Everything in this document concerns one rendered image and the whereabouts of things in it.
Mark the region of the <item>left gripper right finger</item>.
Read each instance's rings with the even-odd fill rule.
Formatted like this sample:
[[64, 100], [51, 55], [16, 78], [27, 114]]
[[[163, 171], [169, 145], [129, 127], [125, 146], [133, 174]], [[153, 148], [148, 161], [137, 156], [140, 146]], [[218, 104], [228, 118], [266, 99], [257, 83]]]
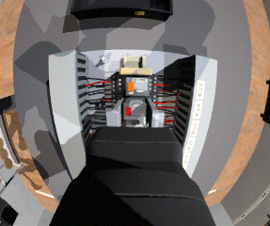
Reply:
[[163, 127], [165, 113], [157, 110], [151, 99], [145, 99], [147, 102], [146, 122], [149, 127]]

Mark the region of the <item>grey relay with red button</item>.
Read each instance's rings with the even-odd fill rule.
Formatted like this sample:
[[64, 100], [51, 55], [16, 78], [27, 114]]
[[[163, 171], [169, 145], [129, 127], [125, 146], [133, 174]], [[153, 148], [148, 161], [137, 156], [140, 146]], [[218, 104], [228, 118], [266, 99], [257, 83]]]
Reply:
[[124, 120], [145, 120], [147, 102], [145, 98], [126, 97], [123, 102]]

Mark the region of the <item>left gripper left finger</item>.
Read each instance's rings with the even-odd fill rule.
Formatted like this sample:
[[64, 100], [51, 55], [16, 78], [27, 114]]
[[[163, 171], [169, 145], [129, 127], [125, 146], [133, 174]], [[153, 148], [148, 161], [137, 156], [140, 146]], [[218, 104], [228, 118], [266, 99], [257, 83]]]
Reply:
[[125, 98], [119, 98], [113, 109], [108, 109], [105, 112], [106, 126], [119, 126], [123, 122], [123, 102]]

